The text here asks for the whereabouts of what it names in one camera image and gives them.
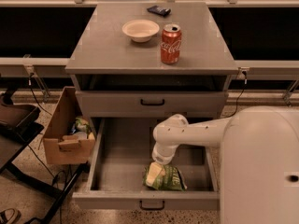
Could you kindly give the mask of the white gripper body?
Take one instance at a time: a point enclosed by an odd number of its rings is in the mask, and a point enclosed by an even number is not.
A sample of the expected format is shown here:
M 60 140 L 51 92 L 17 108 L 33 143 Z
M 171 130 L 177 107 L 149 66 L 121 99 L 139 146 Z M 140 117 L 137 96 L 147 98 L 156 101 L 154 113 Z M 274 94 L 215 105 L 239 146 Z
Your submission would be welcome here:
M 174 147 L 156 143 L 152 150 L 152 158 L 161 165 L 167 165 L 173 160 L 175 152 L 176 149 Z

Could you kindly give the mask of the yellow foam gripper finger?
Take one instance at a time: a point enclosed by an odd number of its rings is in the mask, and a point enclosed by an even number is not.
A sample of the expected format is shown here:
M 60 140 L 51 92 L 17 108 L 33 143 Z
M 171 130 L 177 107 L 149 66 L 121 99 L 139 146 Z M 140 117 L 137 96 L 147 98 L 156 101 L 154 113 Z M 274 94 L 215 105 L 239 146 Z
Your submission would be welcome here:
M 151 187 L 159 175 L 164 175 L 164 167 L 157 162 L 152 162 L 149 166 L 146 184 Z

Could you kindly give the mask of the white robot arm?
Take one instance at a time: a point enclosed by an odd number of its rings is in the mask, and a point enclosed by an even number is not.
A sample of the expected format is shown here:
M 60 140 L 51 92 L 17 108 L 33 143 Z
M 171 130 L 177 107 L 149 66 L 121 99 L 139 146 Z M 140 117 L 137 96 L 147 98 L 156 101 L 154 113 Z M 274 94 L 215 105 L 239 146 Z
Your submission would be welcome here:
M 180 145 L 219 147 L 221 224 L 299 224 L 299 111 L 254 106 L 190 124 L 174 115 L 153 130 L 152 158 Z

